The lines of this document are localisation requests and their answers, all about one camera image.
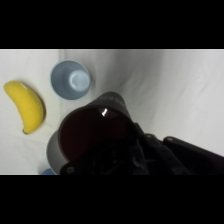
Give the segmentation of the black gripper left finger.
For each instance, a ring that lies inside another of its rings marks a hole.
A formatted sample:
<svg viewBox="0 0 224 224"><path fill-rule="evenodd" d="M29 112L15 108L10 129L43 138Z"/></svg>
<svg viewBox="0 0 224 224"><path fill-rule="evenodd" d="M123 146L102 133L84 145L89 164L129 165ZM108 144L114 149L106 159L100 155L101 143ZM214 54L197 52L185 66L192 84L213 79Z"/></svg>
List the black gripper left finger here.
<svg viewBox="0 0 224 224"><path fill-rule="evenodd" d="M66 145L61 175L148 175L140 136L105 139L91 146Z"/></svg>

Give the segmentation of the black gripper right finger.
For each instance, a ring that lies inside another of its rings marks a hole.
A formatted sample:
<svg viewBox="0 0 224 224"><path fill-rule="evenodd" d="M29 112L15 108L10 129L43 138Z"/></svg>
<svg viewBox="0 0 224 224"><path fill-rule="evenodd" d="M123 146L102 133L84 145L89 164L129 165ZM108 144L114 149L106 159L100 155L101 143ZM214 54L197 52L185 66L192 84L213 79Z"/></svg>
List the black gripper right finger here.
<svg viewBox="0 0 224 224"><path fill-rule="evenodd" d="M224 175L224 157L173 136L144 136L150 155L169 175Z"/></svg>

